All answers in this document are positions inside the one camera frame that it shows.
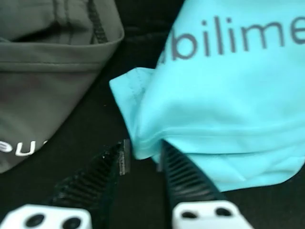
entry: dark gray fabric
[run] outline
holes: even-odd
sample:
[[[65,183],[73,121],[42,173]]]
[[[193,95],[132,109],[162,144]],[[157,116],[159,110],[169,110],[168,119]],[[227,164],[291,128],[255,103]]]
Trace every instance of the dark gray fabric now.
[[[123,39],[114,0],[94,4],[0,1],[0,173],[49,140]]]

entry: folded cloth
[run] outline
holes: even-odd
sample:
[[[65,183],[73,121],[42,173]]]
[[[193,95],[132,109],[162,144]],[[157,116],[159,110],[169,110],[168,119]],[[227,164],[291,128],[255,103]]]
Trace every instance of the folded cloth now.
[[[114,0],[0,2],[0,173],[40,149],[115,52]]]
[[[165,139],[221,191],[286,181],[305,157],[302,0],[186,0],[157,67],[110,81],[135,156]]]

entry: white plastic clip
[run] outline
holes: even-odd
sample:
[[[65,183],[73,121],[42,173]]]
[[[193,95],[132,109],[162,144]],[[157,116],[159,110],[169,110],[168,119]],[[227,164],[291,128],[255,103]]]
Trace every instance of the white plastic clip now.
[[[92,229],[91,216],[79,208],[24,205],[11,211],[0,229]]]
[[[229,201],[184,202],[173,210],[173,229],[254,229]]]

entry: black fabric background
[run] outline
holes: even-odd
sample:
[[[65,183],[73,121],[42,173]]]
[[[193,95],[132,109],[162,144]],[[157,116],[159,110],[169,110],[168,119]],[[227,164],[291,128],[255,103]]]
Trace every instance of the black fabric background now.
[[[182,2],[117,0],[125,41],[57,134],[42,150],[0,175],[0,220],[23,204],[40,203],[57,182],[83,167],[106,146],[128,137],[108,82],[134,67],[155,66]],[[302,169],[284,184],[226,195],[255,229],[302,229],[304,177]],[[163,229],[164,225],[162,177],[151,160],[133,160],[132,172],[120,177],[111,229]]]

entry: turquoise fabric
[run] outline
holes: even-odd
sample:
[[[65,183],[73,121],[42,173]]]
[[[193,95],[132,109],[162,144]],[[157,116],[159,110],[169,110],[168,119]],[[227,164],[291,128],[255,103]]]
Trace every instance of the turquoise fabric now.
[[[305,1],[186,0],[156,69],[110,81],[135,156],[160,140],[221,191],[286,181],[305,161]]]

